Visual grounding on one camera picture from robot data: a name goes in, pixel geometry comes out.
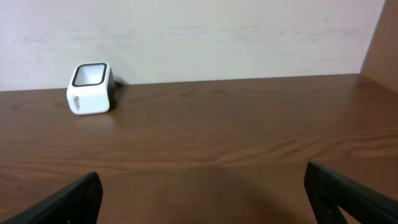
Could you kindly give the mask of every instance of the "white wall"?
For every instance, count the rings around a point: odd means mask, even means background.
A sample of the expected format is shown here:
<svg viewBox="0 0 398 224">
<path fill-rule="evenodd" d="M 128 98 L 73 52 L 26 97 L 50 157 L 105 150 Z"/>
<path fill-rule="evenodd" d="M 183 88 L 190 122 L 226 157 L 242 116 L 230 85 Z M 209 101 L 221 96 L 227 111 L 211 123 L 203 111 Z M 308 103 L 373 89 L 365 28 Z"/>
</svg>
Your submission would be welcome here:
<svg viewBox="0 0 398 224">
<path fill-rule="evenodd" d="M 358 73 L 383 0 L 0 0 L 0 90 Z"/>
</svg>

